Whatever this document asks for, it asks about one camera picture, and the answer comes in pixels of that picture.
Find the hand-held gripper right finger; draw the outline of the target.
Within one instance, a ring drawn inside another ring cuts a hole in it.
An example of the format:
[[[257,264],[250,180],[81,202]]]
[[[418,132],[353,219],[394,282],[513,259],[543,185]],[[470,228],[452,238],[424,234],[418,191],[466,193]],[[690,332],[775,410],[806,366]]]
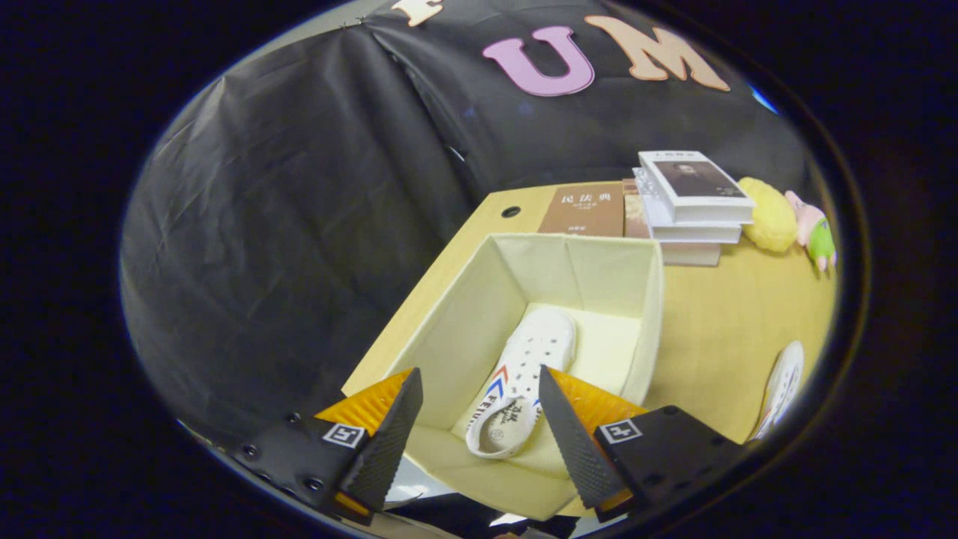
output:
[[[646,410],[542,366],[538,396],[582,504],[605,522],[670,511],[738,464],[745,445],[667,405]]]

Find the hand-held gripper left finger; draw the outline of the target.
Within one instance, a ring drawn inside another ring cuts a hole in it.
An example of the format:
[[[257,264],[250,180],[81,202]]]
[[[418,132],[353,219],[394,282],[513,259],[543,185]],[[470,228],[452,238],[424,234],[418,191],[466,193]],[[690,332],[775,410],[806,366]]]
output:
[[[287,498],[369,525],[385,508],[423,396],[420,368],[408,368],[322,412],[288,413],[231,457]]]

